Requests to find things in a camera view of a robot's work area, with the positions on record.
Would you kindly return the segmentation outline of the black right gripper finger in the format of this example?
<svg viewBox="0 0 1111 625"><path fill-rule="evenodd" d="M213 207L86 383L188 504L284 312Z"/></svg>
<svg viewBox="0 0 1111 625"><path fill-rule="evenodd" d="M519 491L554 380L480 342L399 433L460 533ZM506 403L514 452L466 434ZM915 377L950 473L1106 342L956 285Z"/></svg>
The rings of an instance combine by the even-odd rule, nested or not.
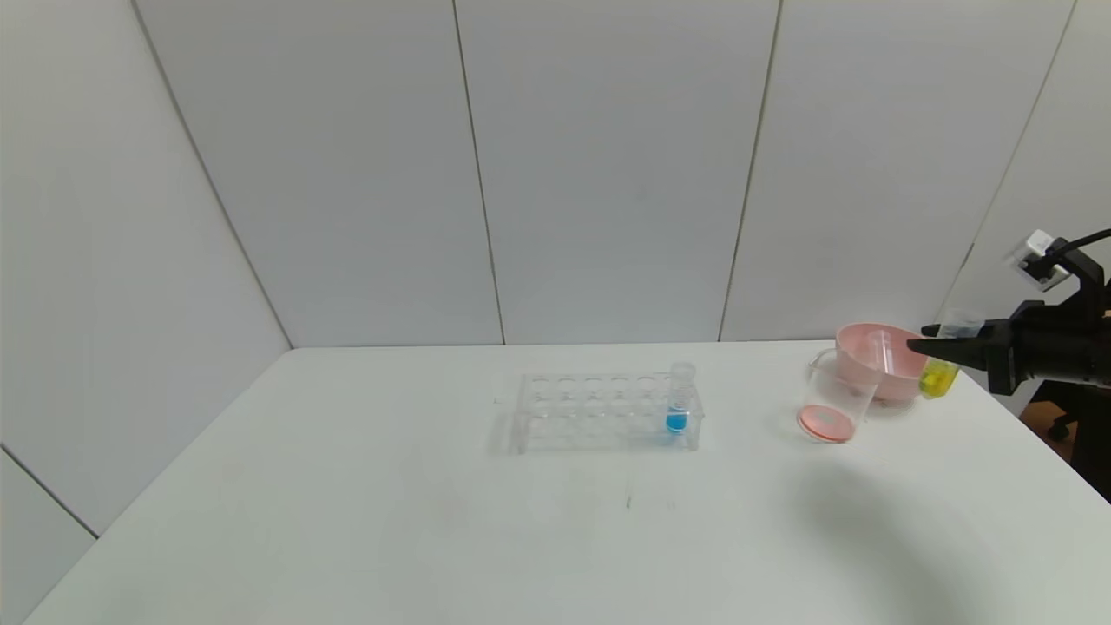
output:
<svg viewBox="0 0 1111 625"><path fill-rule="evenodd" d="M912 337L905 340L905 345L915 353L929 359L947 361L947 363L970 367L973 371L988 370L985 356L987 341L983 337Z"/></svg>
<svg viewBox="0 0 1111 625"><path fill-rule="evenodd" d="M949 319L921 329L924 337L988 337L997 327L1005 327L1007 319Z"/></svg>

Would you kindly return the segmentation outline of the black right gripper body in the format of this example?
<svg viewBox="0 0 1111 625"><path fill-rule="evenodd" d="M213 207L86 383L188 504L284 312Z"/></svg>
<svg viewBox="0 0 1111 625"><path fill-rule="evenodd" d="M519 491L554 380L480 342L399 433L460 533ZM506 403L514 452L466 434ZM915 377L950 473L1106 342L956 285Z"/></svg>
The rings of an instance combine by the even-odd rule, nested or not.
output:
<svg viewBox="0 0 1111 625"><path fill-rule="evenodd" d="M1108 312L1088 317L1063 302L1028 301L991 337L985 363L993 394L1011 395L1032 379L1108 389Z"/></svg>

